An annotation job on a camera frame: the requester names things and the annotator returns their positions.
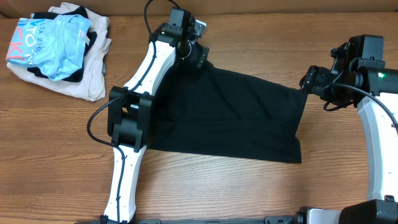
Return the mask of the black t-shirt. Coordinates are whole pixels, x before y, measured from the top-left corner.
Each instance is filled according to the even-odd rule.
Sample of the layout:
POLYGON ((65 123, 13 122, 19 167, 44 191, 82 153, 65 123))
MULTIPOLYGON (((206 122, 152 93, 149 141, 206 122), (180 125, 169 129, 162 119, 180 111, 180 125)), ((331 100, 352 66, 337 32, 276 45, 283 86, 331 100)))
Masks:
POLYGON ((180 62, 158 88, 151 149, 301 163, 296 132, 307 101, 260 78, 180 62))

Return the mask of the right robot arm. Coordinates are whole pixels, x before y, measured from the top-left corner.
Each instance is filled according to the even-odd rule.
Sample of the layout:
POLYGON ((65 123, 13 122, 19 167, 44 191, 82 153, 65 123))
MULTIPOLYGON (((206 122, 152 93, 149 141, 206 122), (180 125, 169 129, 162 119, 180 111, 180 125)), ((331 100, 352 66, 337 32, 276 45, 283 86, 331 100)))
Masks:
POLYGON ((350 105, 363 124, 368 157, 366 201, 341 210, 302 207, 287 223, 397 223, 397 70, 386 68, 384 39, 357 35, 332 48, 330 69, 312 65, 300 80, 331 111, 350 105))

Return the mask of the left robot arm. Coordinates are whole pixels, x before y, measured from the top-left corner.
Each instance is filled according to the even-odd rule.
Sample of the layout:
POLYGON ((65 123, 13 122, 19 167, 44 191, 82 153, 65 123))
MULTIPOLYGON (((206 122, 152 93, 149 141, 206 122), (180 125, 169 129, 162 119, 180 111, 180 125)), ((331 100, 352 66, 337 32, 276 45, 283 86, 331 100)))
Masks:
POLYGON ((147 54, 123 87, 112 87, 108 105, 108 135, 114 169, 108 204, 99 223, 131 223, 136 214, 136 187, 147 149, 155 93, 166 73, 183 60, 200 68, 209 49, 197 43, 206 23, 185 9, 172 8, 168 22, 150 34, 147 54))

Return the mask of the black folded garment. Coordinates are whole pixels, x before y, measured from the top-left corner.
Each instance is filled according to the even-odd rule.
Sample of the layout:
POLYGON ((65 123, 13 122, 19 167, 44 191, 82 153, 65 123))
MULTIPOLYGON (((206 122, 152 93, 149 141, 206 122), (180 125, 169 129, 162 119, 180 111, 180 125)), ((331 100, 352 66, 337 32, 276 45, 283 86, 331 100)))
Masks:
MULTIPOLYGON (((88 13, 86 9, 83 6, 78 7, 74 11, 66 12, 63 13, 63 15, 81 15, 84 18, 88 18, 88 13)), ((56 12, 35 12, 34 15, 32 16, 33 19, 54 19, 58 16, 58 13, 56 12)), ((85 45, 85 51, 84 51, 84 56, 88 53, 88 51, 92 48, 96 38, 97 38, 97 33, 96 32, 90 32, 88 31, 86 33, 87 37, 89 38, 89 44, 85 45)), ((36 77, 39 78, 48 78, 45 76, 38 67, 30 67, 27 69, 28 72, 32 72, 36 77)), ((84 63, 82 64, 82 67, 72 73, 71 75, 67 76, 66 78, 63 79, 63 81, 66 82, 72 82, 72 83, 78 83, 81 82, 83 79, 83 72, 84 72, 84 63)))

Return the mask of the beige folded garment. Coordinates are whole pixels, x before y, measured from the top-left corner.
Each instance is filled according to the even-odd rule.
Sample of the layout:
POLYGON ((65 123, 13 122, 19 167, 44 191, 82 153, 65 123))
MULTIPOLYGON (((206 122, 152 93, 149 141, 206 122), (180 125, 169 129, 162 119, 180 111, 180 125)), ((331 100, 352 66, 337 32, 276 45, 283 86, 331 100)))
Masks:
POLYGON ((88 19, 91 21, 90 32, 96 32, 97 38, 93 43, 93 47, 88 51, 88 55, 84 57, 84 69, 82 81, 73 83, 63 80, 51 81, 47 78, 39 78, 27 68, 7 64, 15 75, 20 79, 42 86, 49 90, 62 93, 64 95, 75 98, 82 98, 87 101, 97 101, 105 97, 106 88, 104 83, 105 65, 103 59, 108 53, 111 45, 111 39, 107 38, 109 18, 98 15, 89 9, 88 19))

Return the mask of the light blue printed shirt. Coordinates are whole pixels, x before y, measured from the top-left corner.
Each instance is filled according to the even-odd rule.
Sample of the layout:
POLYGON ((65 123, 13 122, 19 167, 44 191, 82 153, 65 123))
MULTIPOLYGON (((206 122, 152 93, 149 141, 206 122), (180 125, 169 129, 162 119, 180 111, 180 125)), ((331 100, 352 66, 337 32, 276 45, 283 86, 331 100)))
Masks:
POLYGON ((6 61, 25 68, 37 67, 53 81, 63 80, 83 67, 90 25, 89 19, 78 14, 54 19, 21 18, 6 61))

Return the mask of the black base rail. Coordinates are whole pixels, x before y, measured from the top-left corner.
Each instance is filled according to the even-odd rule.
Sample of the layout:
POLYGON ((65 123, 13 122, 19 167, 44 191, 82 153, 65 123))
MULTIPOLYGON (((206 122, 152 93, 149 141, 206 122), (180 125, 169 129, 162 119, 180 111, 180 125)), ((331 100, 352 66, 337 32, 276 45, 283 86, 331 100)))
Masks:
POLYGON ((212 220, 135 220, 133 224, 293 224, 297 222, 295 215, 266 216, 264 218, 212 219, 212 220))

